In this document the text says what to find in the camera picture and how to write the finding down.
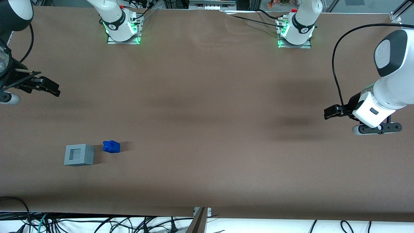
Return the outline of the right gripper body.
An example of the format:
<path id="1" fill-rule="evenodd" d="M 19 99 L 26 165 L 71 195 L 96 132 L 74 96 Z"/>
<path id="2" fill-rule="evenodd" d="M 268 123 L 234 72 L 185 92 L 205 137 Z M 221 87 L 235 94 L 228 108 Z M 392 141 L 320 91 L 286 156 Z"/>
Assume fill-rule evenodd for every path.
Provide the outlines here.
<path id="1" fill-rule="evenodd" d="M 8 87 L 14 84 L 15 82 L 19 82 L 27 76 L 30 76 L 30 73 L 16 71 L 17 68 L 27 70 L 27 67 L 19 61 L 12 61 L 10 64 L 7 64 L 6 62 L 2 61 L 0 68 L 1 92 L 5 92 L 5 90 L 3 90 L 5 87 Z M 26 80 L 20 84 L 16 84 L 14 88 L 20 89 L 28 94 L 31 94 L 33 90 L 32 84 L 33 83 L 30 80 Z"/>

